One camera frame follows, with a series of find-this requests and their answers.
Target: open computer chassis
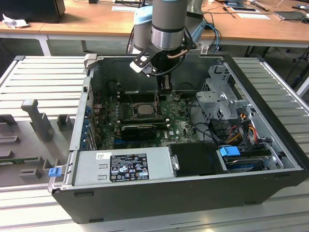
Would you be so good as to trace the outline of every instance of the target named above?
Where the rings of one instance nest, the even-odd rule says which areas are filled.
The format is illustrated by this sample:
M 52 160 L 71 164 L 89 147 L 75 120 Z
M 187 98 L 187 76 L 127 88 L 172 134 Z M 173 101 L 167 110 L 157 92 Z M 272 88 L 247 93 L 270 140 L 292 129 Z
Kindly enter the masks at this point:
M 84 79 L 64 174 L 49 190 L 77 223 L 260 204 L 309 160 L 230 56 L 187 57 L 162 94 L 131 56 Z

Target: yellow wire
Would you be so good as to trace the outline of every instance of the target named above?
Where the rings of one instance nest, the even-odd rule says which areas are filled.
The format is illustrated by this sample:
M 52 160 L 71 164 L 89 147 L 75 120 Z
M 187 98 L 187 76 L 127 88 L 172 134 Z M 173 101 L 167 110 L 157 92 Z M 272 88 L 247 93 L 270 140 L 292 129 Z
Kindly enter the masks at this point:
M 235 141 L 236 139 L 238 139 L 240 137 L 240 133 L 238 133 L 237 135 L 235 135 L 233 138 L 231 138 L 229 141 L 227 141 L 226 143 L 230 143 L 230 142 L 233 142 Z

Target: blue drive bracket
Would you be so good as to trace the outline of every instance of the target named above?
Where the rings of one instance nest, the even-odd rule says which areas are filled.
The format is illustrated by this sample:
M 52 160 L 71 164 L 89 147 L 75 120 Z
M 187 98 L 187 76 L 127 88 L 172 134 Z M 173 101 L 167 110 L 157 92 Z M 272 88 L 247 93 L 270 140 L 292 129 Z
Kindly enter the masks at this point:
M 225 146 L 220 149 L 221 156 L 240 156 L 240 152 L 236 146 Z
M 51 168 L 49 169 L 48 176 L 49 177 L 61 177 L 62 168 Z

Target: green circuit board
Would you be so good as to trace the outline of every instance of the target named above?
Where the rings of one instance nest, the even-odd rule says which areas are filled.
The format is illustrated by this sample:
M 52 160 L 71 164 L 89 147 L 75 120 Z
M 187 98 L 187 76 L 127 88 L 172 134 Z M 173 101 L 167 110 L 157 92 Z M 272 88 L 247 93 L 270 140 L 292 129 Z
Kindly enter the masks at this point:
M 185 99 L 174 101 L 174 94 L 166 95 L 164 101 L 159 102 L 160 117 L 169 119 L 168 129 L 158 129 L 156 138 L 149 141 L 132 141 L 119 143 L 121 141 L 117 109 L 125 109 L 126 118 L 132 118 L 134 114 L 131 103 L 119 103 L 114 98 L 103 98 L 101 112 L 97 119 L 97 134 L 99 134 L 100 149 L 125 149 L 142 147 L 167 146 L 170 143 L 198 142 L 198 138 L 187 117 L 187 103 Z

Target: red wire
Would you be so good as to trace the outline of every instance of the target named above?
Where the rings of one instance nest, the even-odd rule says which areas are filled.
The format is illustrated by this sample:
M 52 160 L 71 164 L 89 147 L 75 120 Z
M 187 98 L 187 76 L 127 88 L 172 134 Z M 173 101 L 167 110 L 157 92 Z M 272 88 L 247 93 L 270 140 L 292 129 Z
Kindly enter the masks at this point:
M 231 133 L 232 133 L 232 130 L 235 129 L 235 128 L 237 128 L 237 126 L 233 126 L 233 127 L 230 129 L 230 136 L 229 136 L 229 138 L 232 136 L 232 134 L 231 134 Z

